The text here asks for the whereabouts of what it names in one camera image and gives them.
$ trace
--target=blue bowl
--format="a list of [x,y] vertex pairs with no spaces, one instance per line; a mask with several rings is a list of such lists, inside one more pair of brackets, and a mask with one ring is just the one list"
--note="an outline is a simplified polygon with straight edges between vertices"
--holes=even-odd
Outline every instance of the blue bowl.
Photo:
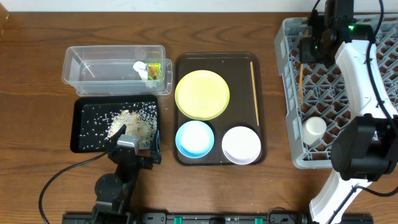
[[208,154],[214,145],[214,133],[201,121],[183,124],[175,135],[175,145],[184,156],[198,159]]

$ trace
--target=small black tray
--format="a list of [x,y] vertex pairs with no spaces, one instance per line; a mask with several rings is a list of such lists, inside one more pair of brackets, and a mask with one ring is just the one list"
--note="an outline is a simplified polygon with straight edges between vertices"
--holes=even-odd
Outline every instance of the small black tray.
[[[257,125],[256,110],[254,107],[250,62],[253,62],[254,68],[259,126]],[[229,103],[224,112],[214,119],[205,121],[215,134],[215,143],[211,151],[199,159],[187,158],[178,151],[175,139],[173,139],[175,160],[184,166],[235,165],[224,156],[221,142],[224,134],[229,129],[236,126],[246,126],[255,131],[261,140],[260,155],[251,165],[261,163],[267,156],[267,144],[262,105],[260,66],[257,57],[252,53],[246,52],[184,54],[178,59],[175,68],[174,86],[177,86],[181,78],[190,72],[195,70],[209,70],[224,78],[228,84],[230,94]],[[174,111],[175,136],[179,127],[192,119],[181,113],[175,101]]]
[[154,95],[96,96],[83,97],[76,100],[73,111],[70,150],[77,153],[105,151],[102,147],[106,137],[105,130],[110,127],[112,121],[111,119],[104,121],[104,115],[108,114],[108,118],[110,118],[110,112],[119,113],[120,110],[138,111],[142,109],[148,112],[149,108],[143,106],[143,103],[156,106],[150,109],[150,112],[156,117],[157,127],[152,144],[150,145],[150,151],[151,153],[159,153],[160,155],[159,107],[157,98]]

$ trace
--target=white cylinder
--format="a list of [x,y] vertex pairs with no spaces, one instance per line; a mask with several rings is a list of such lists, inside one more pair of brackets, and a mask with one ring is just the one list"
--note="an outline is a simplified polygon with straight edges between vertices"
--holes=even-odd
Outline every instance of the white cylinder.
[[319,117],[312,117],[303,123],[303,142],[312,145],[322,138],[326,131],[326,122]]

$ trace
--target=yellow plate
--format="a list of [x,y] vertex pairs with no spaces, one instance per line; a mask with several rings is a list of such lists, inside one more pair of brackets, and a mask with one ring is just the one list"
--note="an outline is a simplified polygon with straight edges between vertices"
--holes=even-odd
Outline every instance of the yellow plate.
[[182,77],[175,88],[175,102],[185,116],[206,121],[228,106],[229,88],[217,73],[197,70]]

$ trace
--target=gray plastic basket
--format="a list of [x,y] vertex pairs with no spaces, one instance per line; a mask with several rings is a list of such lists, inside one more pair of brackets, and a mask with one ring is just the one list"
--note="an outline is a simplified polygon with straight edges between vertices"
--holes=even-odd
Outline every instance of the gray plastic basket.
[[[356,16],[359,24],[376,28],[379,15]],[[386,15],[377,34],[377,62],[393,105],[398,109],[398,14]],[[306,64],[303,76],[303,104],[297,90],[300,74],[298,45],[307,30],[306,18],[285,19],[274,44],[279,75],[286,97],[286,126],[293,164],[299,169],[331,168],[330,148],[350,119],[343,76],[336,64]],[[323,139],[308,146],[302,141],[302,123],[318,116],[326,121]]]

